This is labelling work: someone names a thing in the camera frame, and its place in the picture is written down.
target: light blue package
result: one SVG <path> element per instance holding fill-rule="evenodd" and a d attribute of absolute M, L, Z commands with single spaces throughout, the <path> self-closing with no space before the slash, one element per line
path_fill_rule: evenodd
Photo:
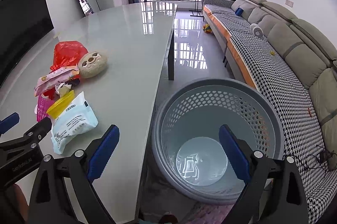
<path fill-rule="evenodd" d="M 92 108 L 80 93 L 68 105 L 52 125 L 52 142 L 54 152 L 62 154 L 64 147 L 76 135 L 86 133 L 95 128 L 98 120 Z"/>

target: glossy floor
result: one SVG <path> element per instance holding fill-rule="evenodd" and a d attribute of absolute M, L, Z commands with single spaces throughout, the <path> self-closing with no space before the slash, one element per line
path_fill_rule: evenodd
<path fill-rule="evenodd" d="M 201 78 L 234 78 L 224 68 L 223 52 L 213 34 L 203 32 L 202 17 L 191 17 L 191 12 L 178 11 L 174 23 L 175 80 L 168 81 L 167 62 L 159 81 L 156 109 L 171 94 L 190 81 Z M 157 222 L 165 212 L 171 212 L 179 221 L 193 208 L 195 201 L 176 192 L 162 178 L 151 156 L 148 157 L 148 177 L 140 208 L 148 221 Z"/>

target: clothing stand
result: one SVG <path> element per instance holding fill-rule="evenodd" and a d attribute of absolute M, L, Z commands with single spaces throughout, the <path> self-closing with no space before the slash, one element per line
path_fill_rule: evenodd
<path fill-rule="evenodd" d="M 200 16 L 201 11 L 199 11 L 198 5 L 199 5 L 199 0 L 194 0 L 194 10 L 189 10 L 192 12 L 192 15 L 190 16 L 203 17 L 203 16 Z"/>

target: wall outlet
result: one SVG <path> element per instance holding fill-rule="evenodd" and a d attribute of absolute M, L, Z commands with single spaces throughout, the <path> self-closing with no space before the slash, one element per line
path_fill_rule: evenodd
<path fill-rule="evenodd" d="M 290 0 L 285 0 L 285 4 L 286 4 L 287 6 L 290 6 L 290 7 L 293 7 L 293 6 L 294 6 L 294 3 L 293 3 L 292 1 L 290 1 Z"/>

